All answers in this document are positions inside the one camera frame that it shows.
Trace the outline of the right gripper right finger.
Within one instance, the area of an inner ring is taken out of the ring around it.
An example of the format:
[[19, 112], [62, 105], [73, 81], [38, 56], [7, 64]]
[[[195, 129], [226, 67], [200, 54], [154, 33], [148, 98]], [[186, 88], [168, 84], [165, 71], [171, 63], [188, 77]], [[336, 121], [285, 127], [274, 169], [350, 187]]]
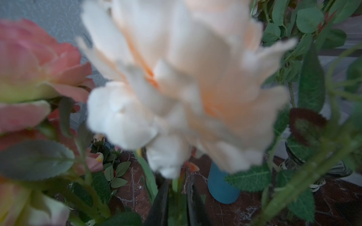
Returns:
[[190, 178], [186, 186], [187, 196], [187, 224], [188, 226], [212, 226], [212, 222], [206, 211], [203, 200]]

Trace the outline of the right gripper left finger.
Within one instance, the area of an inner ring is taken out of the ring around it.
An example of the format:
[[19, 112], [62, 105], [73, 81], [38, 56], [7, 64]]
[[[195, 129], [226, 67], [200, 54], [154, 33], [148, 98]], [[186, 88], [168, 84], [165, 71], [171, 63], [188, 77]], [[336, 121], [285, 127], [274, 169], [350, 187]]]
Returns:
[[170, 182], [165, 180], [158, 190], [144, 226], [168, 226]]

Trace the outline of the small pink rose stem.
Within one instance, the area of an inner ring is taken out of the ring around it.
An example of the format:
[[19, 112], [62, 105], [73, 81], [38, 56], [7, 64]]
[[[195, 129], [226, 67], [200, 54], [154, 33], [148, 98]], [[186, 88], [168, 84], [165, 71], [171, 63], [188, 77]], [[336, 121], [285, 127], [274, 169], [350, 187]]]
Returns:
[[90, 63], [36, 23], [1, 20], [1, 225], [140, 226], [110, 207], [93, 136], [70, 127], [94, 88]]

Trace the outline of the small peach rose stem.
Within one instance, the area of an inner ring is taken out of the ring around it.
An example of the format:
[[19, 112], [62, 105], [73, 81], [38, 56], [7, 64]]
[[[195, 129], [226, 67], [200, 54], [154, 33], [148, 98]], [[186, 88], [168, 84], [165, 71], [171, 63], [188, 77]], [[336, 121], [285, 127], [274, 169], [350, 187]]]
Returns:
[[165, 179], [193, 148], [227, 173], [263, 163], [288, 90], [262, 85], [298, 41], [263, 47], [250, 1], [84, 1], [81, 19], [92, 47], [77, 43], [107, 79], [87, 102], [92, 132], [145, 148]]

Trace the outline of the single pink rose stem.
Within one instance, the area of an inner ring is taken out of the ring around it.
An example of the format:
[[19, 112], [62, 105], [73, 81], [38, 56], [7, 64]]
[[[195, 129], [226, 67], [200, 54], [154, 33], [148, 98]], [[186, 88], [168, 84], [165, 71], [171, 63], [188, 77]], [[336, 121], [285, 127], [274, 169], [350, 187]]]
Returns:
[[288, 86], [290, 104], [296, 106], [293, 85], [300, 82], [302, 63], [311, 45], [316, 50], [339, 50], [348, 33], [338, 26], [362, 14], [361, 1], [251, 1], [251, 16], [264, 24], [262, 44], [296, 38], [298, 43], [282, 58], [272, 82]]

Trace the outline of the pale peach rose cluster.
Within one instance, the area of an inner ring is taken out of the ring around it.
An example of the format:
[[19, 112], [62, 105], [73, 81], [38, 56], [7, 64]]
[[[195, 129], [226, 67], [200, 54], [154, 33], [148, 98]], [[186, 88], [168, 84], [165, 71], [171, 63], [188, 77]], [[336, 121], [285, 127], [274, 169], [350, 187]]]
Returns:
[[251, 224], [265, 226], [284, 209], [303, 220], [314, 220], [315, 203], [310, 186], [339, 161], [351, 170], [362, 168], [362, 59], [347, 68], [346, 79], [333, 80], [343, 59], [361, 53], [361, 44], [343, 51], [324, 71], [311, 46], [304, 57], [299, 80], [298, 104], [282, 112], [276, 123], [277, 137], [289, 128], [286, 144], [302, 160], [297, 169], [281, 169], [272, 161], [276, 145], [261, 167], [227, 175], [225, 181], [242, 191], [261, 191], [262, 211]]

